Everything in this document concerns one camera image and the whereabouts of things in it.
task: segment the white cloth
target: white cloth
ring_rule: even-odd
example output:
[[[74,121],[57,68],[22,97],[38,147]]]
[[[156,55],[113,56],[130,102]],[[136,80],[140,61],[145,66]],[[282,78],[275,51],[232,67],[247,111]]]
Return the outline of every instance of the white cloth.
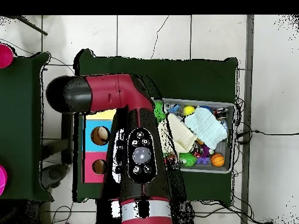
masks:
[[[227,138],[227,131],[206,108],[197,107],[193,114],[185,118],[185,125],[210,149]]]
[[[167,120],[169,123],[171,135],[166,125]],[[173,141],[177,154],[189,152],[193,147],[197,136],[195,136],[174,114],[168,114],[167,120],[165,119],[161,121],[158,125],[163,153],[174,152],[173,148],[171,147],[171,140]]]

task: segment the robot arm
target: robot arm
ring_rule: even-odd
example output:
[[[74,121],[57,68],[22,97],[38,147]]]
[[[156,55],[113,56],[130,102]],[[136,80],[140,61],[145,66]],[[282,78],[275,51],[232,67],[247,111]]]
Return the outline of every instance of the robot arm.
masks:
[[[107,159],[104,190],[109,191],[109,182],[119,184],[121,224],[172,224],[153,103],[142,80],[127,74],[62,76],[48,85],[46,96],[50,106],[61,113],[123,109],[121,128],[116,128],[123,138],[107,154],[121,153],[121,179],[113,179],[116,169],[112,169],[112,159]],[[104,199],[113,196],[105,193]]]

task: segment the blue panel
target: blue panel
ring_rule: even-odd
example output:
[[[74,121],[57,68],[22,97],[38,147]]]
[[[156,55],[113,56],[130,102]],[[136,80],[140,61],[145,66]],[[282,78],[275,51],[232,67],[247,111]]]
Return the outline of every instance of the blue panel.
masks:
[[[111,120],[87,120],[85,129],[85,151],[86,152],[107,152],[108,143],[103,146],[94,144],[91,140],[91,133],[96,127],[106,127],[111,131],[112,121]]]

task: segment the dark green table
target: dark green table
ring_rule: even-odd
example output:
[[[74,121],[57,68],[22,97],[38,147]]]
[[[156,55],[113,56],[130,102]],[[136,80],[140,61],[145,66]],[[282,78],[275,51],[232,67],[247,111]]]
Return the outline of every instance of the dark green table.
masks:
[[[75,58],[76,75],[137,74],[141,75],[151,97],[201,100],[208,102],[235,102],[235,81],[238,61],[193,59],[191,61],[144,60],[122,57],[95,57],[90,50],[82,50]],[[83,129],[82,116],[77,115],[79,130]],[[74,133],[82,143],[82,131]],[[99,198],[102,184],[82,183],[82,145],[78,145],[77,186],[74,191],[78,201]],[[183,172],[187,200],[222,200],[231,202],[231,173]]]
[[[41,69],[47,52],[16,57],[0,69],[0,164],[8,172],[2,199],[51,201],[39,180],[41,151]]]

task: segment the gray plastic bin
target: gray plastic bin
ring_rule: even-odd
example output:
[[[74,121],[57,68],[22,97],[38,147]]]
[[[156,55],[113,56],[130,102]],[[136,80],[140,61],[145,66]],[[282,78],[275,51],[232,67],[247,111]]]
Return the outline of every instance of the gray plastic bin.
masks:
[[[181,171],[185,172],[202,172],[202,173],[229,173],[234,165],[234,146],[236,126],[235,120],[237,117],[237,108],[232,103],[220,103],[210,101],[195,101],[195,100],[179,100],[179,99],[162,99],[164,104],[179,104],[181,106],[209,106],[212,109],[228,108],[228,117],[225,118],[228,126],[228,138],[218,143],[216,153],[220,153],[224,157],[224,165],[215,167],[211,162],[207,164],[195,164],[192,167],[184,167],[181,165]]]

